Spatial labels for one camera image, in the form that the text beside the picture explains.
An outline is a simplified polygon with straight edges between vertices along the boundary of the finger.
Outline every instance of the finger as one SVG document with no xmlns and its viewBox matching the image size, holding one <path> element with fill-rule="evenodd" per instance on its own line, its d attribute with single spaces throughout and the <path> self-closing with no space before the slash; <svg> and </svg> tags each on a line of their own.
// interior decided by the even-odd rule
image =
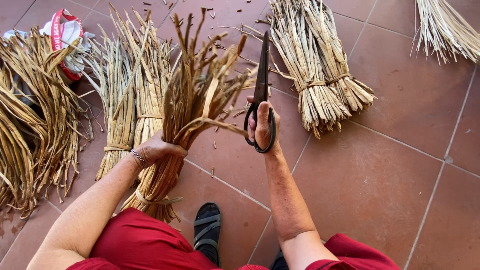
<svg viewBox="0 0 480 270">
<path fill-rule="evenodd" d="M 165 143 L 165 145 L 162 148 L 163 148 L 164 154 L 172 154 L 174 156 L 183 157 L 183 158 L 188 155 L 188 151 L 183 149 L 183 147 L 179 145 Z"/>
<path fill-rule="evenodd" d="M 268 108 L 268 102 L 262 101 L 257 109 L 257 127 L 263 130 L 268 130 Z"/>
<path fill-rule="evenodd" d="M 248 118 L 248 125 L 250 126 L 250 130 L 249 130 L 250 138 L 255 139 L 255 127 L 257 126 L 257 123 L 255 123 L 255 120 L 251 115 Z"/>
</svg>

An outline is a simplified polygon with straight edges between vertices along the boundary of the red pants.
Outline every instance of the red pants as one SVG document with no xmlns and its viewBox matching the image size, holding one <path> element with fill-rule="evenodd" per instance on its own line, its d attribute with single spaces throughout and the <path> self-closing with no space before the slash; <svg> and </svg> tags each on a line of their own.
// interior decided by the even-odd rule
<svg viewBox="0 0 480 270">
<path fill-rule="evenodd" d="M 341 261 L 319 260 L 306 270 L 399 270 L 379 251 L 336 234 L 325 246 Z M 218 269 L 168 224 L 135 208 L 111 218 L 95 243 L 90 258 L 67 270 L 213 270 Z M 239 270 L 268 270 L 246 265 Z"/>
</svg>

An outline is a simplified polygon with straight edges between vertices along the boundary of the scissors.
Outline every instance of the scissors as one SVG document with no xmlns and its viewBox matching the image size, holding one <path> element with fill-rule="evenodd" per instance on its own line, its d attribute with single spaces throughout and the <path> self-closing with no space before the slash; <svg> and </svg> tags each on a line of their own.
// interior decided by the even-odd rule
<svg viewBox="0 0 480 270">
<path fill-rule="evenodd" d="M 257 109 L 262 101 L 267 101 L 268 99 L 268 31 L 264 35 L 264 43 L 262 45 L 262 53 L 260 54 L 260 64 L 258 66 L 258 75 L 257 75 L 257 84 L 255 86 L 255 93 L 253 94 L 253 103 L 250 105 L 250 108 L 247 111 L 245 116 L 245 122 L 243 123 L 243 129 L 248 131 L 248 118 L 251 113 L 253 113 L 253 120 L 257 123 Z M 275 142 L 276 136 L 276 123 L 275 115 L 273 113 L 273 108 L 269 108 L 269 121 L 270 121 L 270 143 L 265 149 L 261 149 L 255 139 L 253 142 L 249 138 L 245 138 L 249 145 L 255 146 L 255 150 L 259 153 L 268 152 Z"/>
</svg>

